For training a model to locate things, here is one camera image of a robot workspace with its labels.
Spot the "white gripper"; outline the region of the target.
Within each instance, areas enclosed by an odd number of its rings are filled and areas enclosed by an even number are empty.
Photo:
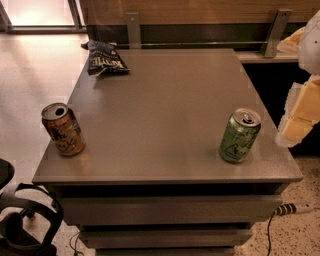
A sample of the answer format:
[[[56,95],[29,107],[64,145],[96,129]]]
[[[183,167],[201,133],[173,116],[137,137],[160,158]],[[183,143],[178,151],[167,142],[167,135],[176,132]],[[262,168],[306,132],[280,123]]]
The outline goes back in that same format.
[[[320,122],[320,10],[305,28],[281,40],[277,50],[298,52],[299,67],[311,74],[304,84],[292,84],[284,107],[285,114],[278,126],[276,143],[291,148],[301,143],[313,126]]]

